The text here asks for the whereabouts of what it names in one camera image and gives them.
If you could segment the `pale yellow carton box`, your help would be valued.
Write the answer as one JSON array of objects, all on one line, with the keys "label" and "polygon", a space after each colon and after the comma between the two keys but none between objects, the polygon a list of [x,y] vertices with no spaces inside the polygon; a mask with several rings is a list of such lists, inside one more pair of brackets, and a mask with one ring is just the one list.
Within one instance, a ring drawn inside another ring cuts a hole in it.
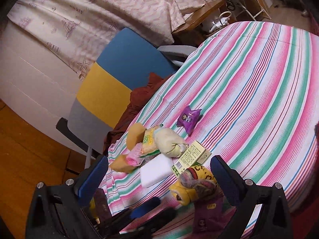
[{"label": "pale yellow carton box", "polygon": [[172,165],[172,172],[176,177],[179,177],[187,168],[194,165],[203,165],[210,156],[211,152],[209,150],[198,141],[194,141]]}]

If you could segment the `pink rolled item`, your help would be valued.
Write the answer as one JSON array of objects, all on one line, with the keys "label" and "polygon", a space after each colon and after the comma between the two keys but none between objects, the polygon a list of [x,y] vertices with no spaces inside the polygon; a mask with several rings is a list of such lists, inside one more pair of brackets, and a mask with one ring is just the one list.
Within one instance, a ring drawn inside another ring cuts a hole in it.
[{"label": "pink rolled item", "polygon": [[143,162],[143,144],[140,142],[127,154],[126,162],[129,166],[137,167]]}]

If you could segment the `yellow cracker packet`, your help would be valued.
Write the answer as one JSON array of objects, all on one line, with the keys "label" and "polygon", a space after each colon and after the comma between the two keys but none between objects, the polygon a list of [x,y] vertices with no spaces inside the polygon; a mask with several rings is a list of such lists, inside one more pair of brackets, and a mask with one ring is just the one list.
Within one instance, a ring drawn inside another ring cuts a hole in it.
[{"label": "yellow cracker packet", "polygon": [[163,125],[157,125],[154,127],[151,127],[150,129],[147,129],[144,132],[144,138],[142,141],[142,149],[141,149],[141,154],[140,158],[147,158],[147,157],[152,157],[153,155],[157,155],[160,153],[160,150],[158,149],[156,143],[155,143],[155,132],[159,129],[162,128]]}]

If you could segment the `yellow plush toy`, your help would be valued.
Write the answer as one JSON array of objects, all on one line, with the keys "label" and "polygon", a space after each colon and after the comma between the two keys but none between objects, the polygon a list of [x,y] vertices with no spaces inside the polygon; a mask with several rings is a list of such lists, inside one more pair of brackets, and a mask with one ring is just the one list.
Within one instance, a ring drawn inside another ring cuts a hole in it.
[{"label": "yellow plush toy", "polygon": [[[138,122],[134,123],[133,125],[129,127],[127,140],[126,140],[126,147],[129,152],[134,148],[136,144],[140,142],[142,143],[145,131],[146,131],[146,128],[141,123],[138,123]],[[115,161],[111,163],[110,168],[117,172],[123,172],[123,173],[133,172],[138,166],[134,167],[134,166],[129,166],[127,164],[126,162],[127,154],[119,155],[115,159]]]}]

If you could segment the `white foam block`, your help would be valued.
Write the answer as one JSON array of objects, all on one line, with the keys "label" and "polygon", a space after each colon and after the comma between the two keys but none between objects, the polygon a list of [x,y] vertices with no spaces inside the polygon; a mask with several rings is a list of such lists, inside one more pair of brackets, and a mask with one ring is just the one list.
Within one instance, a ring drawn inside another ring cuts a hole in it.
[{"label": "white foam block", "polygon": [[159,154],[140,168],[141,185],[149,188],[172,175],[173,160],[164,154]]}]

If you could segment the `dark red jacket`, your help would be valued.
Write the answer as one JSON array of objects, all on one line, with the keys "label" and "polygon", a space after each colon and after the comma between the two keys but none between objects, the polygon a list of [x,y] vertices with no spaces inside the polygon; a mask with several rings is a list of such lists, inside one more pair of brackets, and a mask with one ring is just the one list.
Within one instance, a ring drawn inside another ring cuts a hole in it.
[{"label": "dark red jacket", "polygon": [[151,72],[149,74],[146,86],[138,87],[132,90],[130,94],[130,103],[120,117],[114,129],[107,133],[104,139],[103,155],[108,156],[109,147],[120,139],[128,129],[130,123],[139,114],[141,109],[148,103],[157,90],[171,77],[162,78]]}]

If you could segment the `pink patterned bed sheet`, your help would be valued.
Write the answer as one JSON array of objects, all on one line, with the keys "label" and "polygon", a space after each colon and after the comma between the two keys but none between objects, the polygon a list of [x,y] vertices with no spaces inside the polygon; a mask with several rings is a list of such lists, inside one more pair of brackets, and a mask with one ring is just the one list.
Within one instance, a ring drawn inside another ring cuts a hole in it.
[{"label": "pink patterned bed sheet", "polygon": [[87,76],[105,46],[129,28],[154,46],[215,0],[18,0],[8,18],[76,72]]}]

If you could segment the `wooden side table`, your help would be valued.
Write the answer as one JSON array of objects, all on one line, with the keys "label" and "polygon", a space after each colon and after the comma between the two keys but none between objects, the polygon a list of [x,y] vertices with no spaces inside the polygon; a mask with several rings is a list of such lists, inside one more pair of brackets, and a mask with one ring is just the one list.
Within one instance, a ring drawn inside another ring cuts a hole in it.
[{"label": "wooden side table", "polygon": [[199,26],[206,18],[209,17],[213,12],[218,10],[220,7],[226,4],[225,0],[214,0],[206,3],[203,7],[196,10],[191,14],[186,20],[185,23],[179,26],[172,32],[172,35],[180,36],[189,31],[193,31],[197,26]]}]

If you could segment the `cream rolled cloth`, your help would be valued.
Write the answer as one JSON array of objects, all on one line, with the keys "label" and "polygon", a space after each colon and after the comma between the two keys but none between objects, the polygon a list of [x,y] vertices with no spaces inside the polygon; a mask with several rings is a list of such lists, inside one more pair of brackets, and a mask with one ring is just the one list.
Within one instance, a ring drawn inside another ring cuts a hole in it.
[{"label": "cream rolled cloth", "polygon": [[179,158],[188,149],[188,143],[170,128],[161,127],[154,132],[154,141],[166,157]]}]

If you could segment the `grey yellow blue chair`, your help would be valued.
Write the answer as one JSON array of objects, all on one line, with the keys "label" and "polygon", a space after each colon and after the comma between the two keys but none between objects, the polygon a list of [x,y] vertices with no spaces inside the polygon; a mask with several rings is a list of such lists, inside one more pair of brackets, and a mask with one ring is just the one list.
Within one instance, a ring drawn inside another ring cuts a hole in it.
[{"label": "grey yellow blue chair", "polygon": [[151,73],[174,74],[195,51],[188,45],[155,48],[129,28],[118,32],[104,48],[83,80],[68,118],[56,129],[93,157],[103,153],[103,140],[118,124],[131,92],[145,87]]}]

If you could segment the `purple snack packet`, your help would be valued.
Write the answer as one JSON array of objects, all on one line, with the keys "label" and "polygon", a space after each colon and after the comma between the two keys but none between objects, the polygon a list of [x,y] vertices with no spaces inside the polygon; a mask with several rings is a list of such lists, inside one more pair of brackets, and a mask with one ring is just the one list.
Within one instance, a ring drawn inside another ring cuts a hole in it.
[{"label": "purple snack packet", "polygon": [[196,124],[201,118],[201,109],[192,110],[188,105],[186,106],[177,119],[176,126],[183,127],[188,136],[193,133]]}]

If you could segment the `striped pink green tablecloth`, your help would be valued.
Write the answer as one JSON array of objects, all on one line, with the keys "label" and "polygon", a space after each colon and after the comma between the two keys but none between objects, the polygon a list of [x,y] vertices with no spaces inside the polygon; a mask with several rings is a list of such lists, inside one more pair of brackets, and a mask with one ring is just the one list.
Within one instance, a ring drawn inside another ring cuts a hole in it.
[{"label": "striped pink green tablecloth", "polygon": [[[177,119],[201,109],[191,136]],[[245,179],[279,182],[291,211],[311,191],[318,157],[318,36],[237,22],[205,40],[134,119],[198,141]]]}]

